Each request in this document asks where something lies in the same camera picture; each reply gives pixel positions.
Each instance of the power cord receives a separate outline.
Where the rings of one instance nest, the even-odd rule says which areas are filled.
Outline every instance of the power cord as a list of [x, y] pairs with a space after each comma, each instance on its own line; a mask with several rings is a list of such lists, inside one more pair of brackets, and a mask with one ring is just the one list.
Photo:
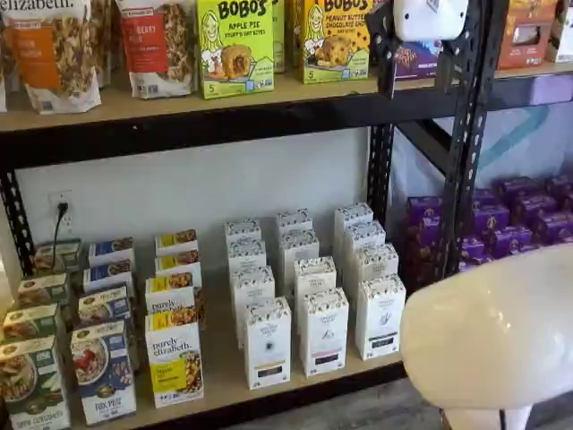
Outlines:
[[52, 245], [52, 268], [51, 272], [54, 273], [54, 267], [56, 266], [56, 243], [57, 243], [57, 234], [60, 230], [60, 222], [62, 222], [62, 218], [64, 217], [65, 213], [68, 212], [68, 203], [67, 202], [60, 202], [57, 204], [57, 222], [56, 222], [56, 230], [54, 231], [54, 244]]

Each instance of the green bobo's box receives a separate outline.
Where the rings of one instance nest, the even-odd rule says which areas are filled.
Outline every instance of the green bobo's box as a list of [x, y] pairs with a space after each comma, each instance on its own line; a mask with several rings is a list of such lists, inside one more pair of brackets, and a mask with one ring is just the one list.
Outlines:
[[198, 0], [205, 99], [274, 89], [271, 0]]

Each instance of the white wall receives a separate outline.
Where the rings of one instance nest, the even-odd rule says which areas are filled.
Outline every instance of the white wall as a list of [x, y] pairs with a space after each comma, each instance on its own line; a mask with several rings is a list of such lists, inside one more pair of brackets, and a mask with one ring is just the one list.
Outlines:
[[[75, 236], [134, 236], [141, 251], [154, 234], [196, 228], [203, 264], [212, 269], [224, 264], [223, 222], [242, 216], [307, 207], [328, 248], [332, 210], [363, 199], [367, 150], [367, 129], [354, 129], [30, 168], [17, 176], [36, 244], [54, 234], [48, 194], [72, 190]], [[149, 252], [139, 255], [151, 265]]]

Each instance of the purely elizabeth granola bag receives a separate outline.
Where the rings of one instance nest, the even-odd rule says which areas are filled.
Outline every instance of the purely elizabeth granola bag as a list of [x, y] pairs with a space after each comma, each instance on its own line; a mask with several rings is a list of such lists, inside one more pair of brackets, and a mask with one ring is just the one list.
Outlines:
[[34, 109], [65, 114], [101, 104], [90, 0], [4, 0], [0, 12]]
[[142, 99], [191, 93], [192, 0], [117, 0], [132, 95]]

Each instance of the yellow bobo's box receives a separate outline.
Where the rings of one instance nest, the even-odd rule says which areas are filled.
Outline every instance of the yellow bobo's box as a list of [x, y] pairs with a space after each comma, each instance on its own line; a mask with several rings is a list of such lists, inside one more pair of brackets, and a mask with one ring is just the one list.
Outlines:
[[371, 9], [372, 0], [303, 0], [304, 83], [368, 77]]

